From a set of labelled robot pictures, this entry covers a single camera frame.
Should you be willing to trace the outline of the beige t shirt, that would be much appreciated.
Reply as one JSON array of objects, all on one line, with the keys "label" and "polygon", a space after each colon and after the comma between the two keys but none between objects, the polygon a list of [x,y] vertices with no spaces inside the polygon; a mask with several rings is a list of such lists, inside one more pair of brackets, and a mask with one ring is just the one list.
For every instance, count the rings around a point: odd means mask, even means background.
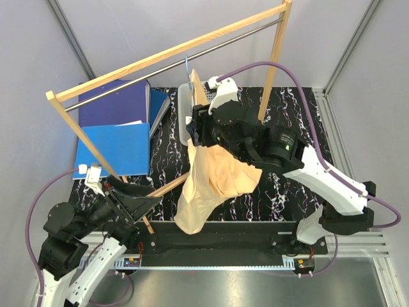
[{"label": "beige t shirt", "polygon": [[194,146],[187,140],[189,175],[183,185],[174,216],[186,234],[199,233],[213,210],[230,198],[252,193],[262,171],[235,159],[215,145]]}]

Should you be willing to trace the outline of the light blue wire hanger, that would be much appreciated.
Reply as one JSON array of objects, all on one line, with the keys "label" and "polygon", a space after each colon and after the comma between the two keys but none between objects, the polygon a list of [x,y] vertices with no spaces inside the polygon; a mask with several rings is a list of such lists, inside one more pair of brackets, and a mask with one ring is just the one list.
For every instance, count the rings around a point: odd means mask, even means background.
[{"label": "light blue wire hanger", "polygon": [[194,94],[194,84],[192,83],[191,78],[190,78],[189,57],[187,54],[185,55],[185,69],[186,69],[187,78],[188,78],[189,90],[190,90],[191,95],[193,95]]}]

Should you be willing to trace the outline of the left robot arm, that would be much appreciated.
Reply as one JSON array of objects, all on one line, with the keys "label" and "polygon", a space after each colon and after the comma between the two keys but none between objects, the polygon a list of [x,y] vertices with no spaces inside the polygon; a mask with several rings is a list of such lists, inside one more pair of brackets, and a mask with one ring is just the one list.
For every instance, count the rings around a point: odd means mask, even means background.
[{"label": "left robot arm", "polygon": [[[140,246],[137,223],[160,198],[148,185],[124,183],[109,176],[102,195],[87,211],[70,202],[58,203],[49,212],[43,229],[48,236],[38,258],[42,275],[38,306],[84,306],[93,291],[124,253]],[[88,250],[82,239],[107,227],[107,237],[77,281],[72,281],[81,259]]]}]

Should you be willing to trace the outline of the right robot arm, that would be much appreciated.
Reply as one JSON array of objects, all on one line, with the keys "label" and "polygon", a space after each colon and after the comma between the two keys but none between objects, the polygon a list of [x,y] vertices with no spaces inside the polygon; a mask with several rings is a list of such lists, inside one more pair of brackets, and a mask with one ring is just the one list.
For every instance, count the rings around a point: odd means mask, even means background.
[{"label": "right robot arm", "polygon": [[193,145],[219,145],[240,162],[300,182],[324,199],[296,224],[284,251],[302,254],[327,234],[353,235],[373,227],[374,211],[366,198],[373,183],[361,184],[322,166],[317,151],[296,132],[262,124],[248,105],[234,100],[215,109],[197,105],[186,123]]}]

